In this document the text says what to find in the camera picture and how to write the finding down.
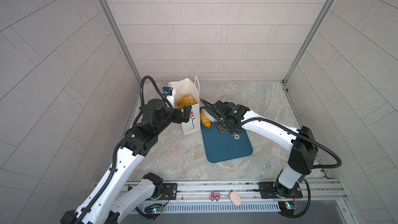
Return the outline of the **small yellow striped bun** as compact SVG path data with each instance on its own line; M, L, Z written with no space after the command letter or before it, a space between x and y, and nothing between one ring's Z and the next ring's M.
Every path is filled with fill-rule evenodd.
M197 102L195 100L184 100L181 103L181 108L184 108L185 106L193 106L193 105L196 105L196 104L197 104Z

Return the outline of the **yellow croissant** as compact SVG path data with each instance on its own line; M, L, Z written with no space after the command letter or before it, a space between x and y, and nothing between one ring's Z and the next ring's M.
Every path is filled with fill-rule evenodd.
M203 126L210 128L211 127L211 120L206 116L207 111L203 108L200 112L200 120Z

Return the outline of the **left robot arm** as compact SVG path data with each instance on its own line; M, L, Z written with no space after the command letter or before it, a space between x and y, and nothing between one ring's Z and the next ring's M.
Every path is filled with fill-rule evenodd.
M192 107L188 105L183 110L174 108L158 87L155 89L160 98L146 103L144 84L147 80L153 86L157 85L151 76L142 78L141 110L132 127L116 145L110 167L83 204L62 216L62 224L119 224L142 202L149 198L156 199L162 194L163 179L148 173L138 185L121 198L118 197L132 172L158 142L159 135L171 123L186 123L190 120Z

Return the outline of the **floral paper bag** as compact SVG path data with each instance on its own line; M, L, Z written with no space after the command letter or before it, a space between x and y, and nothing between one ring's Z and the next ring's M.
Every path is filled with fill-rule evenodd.
M191 109L187 113L188 122L181 123L184 135L200 131L200 83L198 78L195 77L194 81L186 78L178 82L170 82L168 86L173 88L172 103L175 108L184 107L181 99L188 95L192 96L192 100L195 102L195 104L189 103L187 105Z

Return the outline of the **orange triangular bread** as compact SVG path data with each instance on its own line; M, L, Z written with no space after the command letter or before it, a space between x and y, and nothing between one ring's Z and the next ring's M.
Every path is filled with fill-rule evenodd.
M186 95L184 97L182 97L181 99L179 99L177 101L177 105L180 106L185 100L192 100L193 101L193 96L192 95Z

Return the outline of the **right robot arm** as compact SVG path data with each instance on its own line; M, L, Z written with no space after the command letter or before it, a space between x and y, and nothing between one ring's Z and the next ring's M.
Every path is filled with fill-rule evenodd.
M274 141L290 152L287 165L282 169L272 188L276 196L290 198L293 189L297 188L306 175L313 169L336 169L342 165L342 160L331 149L314 141L312 131L302 126L299 129L279 124L266 119L243 105L231 107L228 102L218 100L211 104L205 99L201 102L215 117L216 128L221 135L229 134L238 139L238 133L248 130ZM322 149L335 160L335 164L315 165L318 150Z

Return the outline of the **steel tongs cream tips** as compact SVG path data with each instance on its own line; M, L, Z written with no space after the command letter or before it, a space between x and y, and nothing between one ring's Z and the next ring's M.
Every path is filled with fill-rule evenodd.
M210 113L208 113L207 111L204 112L204 115L206 116L206 118L208 118L211 122L214 122L216 124L216 128L217 130L220 132L220 134L225 134L228 133L230 136L232 136L234 139L239 140L240 136L235 133L234 131L228 131L224 125L220 122L217 121Z

